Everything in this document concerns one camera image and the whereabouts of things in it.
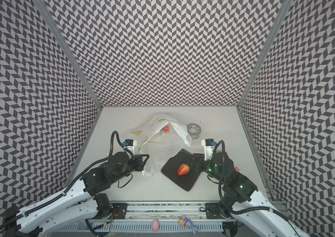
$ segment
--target plastic bag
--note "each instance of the plastic bag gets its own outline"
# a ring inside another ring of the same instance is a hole
[[[161,130],[165,126],[169,127],[169,132]],[[150,117],[139,128],[132,130],[130,137],[137,140],[136,153],[150,156],[142,171],[145,176],[153,175],[168,159],[191,145],[187,127],[165,114]]]

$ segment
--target chevron pattern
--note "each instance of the chevron pattern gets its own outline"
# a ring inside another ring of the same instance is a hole
[[[230,105],[281,1],[49,0],[48,7],[104,105]]]
[[[243,107],[278,197],[335,236],[335,1],[297,0]]]
[[[63,188],[97,113],[28,0],[0,1],[0,224]]]

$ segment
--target red fruit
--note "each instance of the red fruit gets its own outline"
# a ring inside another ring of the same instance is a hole
[[[190,167],[186,164],[183,164],[178,169],[178,175],[187,174],[190,171]]]

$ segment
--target roll of tape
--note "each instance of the roll of tape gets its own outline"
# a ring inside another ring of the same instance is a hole
[[[191,123],[187,125],[187,131],[192,139],[198,139],[202,129],[198,124]]]

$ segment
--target purple bunny toy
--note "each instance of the purple bunny toy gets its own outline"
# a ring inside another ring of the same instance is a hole
[[[193,235],[198,233],[198,228],[196,228],[195,225],[193,225],[193,222],[185,216],[182,216],[182,219],[179,221],[179,223],[181,226],[187,226],[189,229],[193,230]]]

